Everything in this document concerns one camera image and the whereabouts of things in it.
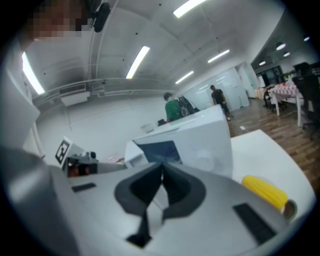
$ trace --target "man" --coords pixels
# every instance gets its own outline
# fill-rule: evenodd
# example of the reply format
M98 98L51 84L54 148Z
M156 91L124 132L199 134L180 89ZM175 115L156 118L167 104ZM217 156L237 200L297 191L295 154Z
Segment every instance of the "man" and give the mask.
M213 99L214 105L220 104L221 108L223 108L223 110L224 110L224 114L226 116L226 119L228 121L230 121L231 120L230 119L230 112L229 112L229 109L227 107L227 102L226 102L226 98L224 96L223 91L220 90L220 89L217 90L214 85L211 85L210 89L213 91L212 94L211 94L211 97Z
M180 119L181 114L178 101L173 98L173 95L170 92L166 92L163 95L163 98L167 102L165 104L166 122L170 123Z

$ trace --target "yellow object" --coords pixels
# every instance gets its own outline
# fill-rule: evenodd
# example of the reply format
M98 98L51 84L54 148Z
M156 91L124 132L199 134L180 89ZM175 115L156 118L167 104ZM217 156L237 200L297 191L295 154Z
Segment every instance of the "yellow object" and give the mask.
M285 192L261 178L247 175L243 178L242 185L267 200L279 211L282 210L288 201L288 196Z

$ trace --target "ceiling light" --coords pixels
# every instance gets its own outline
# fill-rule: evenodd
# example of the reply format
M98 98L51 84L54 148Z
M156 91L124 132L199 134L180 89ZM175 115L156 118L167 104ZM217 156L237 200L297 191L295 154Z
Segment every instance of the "ceiling light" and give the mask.
M207 84L207 85L205 85L205 86L201 87L199 90L201 90L201 89L203 89L203 88L206 88L207 86L209 86L209 84Z
M190 0L181 5L178 9L176 9L173 14L180 18L182 15L190 11L192 8L196 7L197 5L203 3L206 0Z
M225 50L224 52L221 52L221 53L218 54L217 56L214 56L212 59L209 59L209 60L208 60L208 63L213 62L214 60L218 59L219 57L221 57L221 56L223 56L223 55L225 55L225 54L227 54L227 53L229 53L229 52L230 52L230 50Z
M276 44L276 50L277 50L277 51L279 51L279 50L281 50L281 49L283 49L283 48L285 48L285 47L286 47L286 44L285 44L285 43L278 42L278 43Z
M194 72L191 71L188 74L186 74L184 77L181 77L178 81L176 81L176 84L179 84L182 80L186 79L188 76L192 75Z
M222 80L222 79L224 79L224 78L226 78L226 77L223 76L223 77L221 77L221 78L219 78L219 79L217 79L217 80L215 80L215 81L217 82L217 81L220 81L220 80Z
M22 54L22 61L23 61L22 70L23 70L26 78L28 78L32 87L35 89L36 93L39 95L45 93L45 90L43 89L43 87L39 83L34 71L32 70L32 68L30 66L26 52L24 52Z
M137 68L139 67L140 63L142 62L142 60L144 59L144 57L146 56L146 54L149 52L150 48L147 46L143 46L140 50L140 52L138 53L138 55L136 56L128 74L126 75L127 79L131 79L135 72L137 71Z

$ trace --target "desk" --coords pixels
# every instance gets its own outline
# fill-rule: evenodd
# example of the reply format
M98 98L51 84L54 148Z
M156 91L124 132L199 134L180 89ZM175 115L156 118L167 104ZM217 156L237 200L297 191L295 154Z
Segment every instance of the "desk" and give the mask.
M285 86L278 84L273 89L269 90L269 95L271 101L275 104L277 116L280 116L278 102L288 97L295 97L296 107L298 109L298 126L301 127L301 103L297 86L293 82L286 82Z
M315 193L299 166L262 130L231 138L232 179L241 182L245 175L265 178L296 202L297 219L316 203Z

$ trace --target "person standing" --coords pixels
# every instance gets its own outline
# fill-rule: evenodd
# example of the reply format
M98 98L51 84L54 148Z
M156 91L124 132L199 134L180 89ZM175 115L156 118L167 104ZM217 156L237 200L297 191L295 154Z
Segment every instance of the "person standing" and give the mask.
M214 105L219 104L221 106L221 108L223 108L223 110L224 110L224 114L226 116L226 119L228 121L230 121L231 120L230 119L230 112L227 107L227 102L226 102L226 98L224 96L223 91L220 89L216 89L216 87L214 85L211 85L210 89L212 90L211 97L213 99Z
M176 99L173 98L173 95L170 92L166 92L163 95L164 100L166 101L165 104L165 112L166 112L166 122L170 123L172 121L180 119L180 107L179 103Z

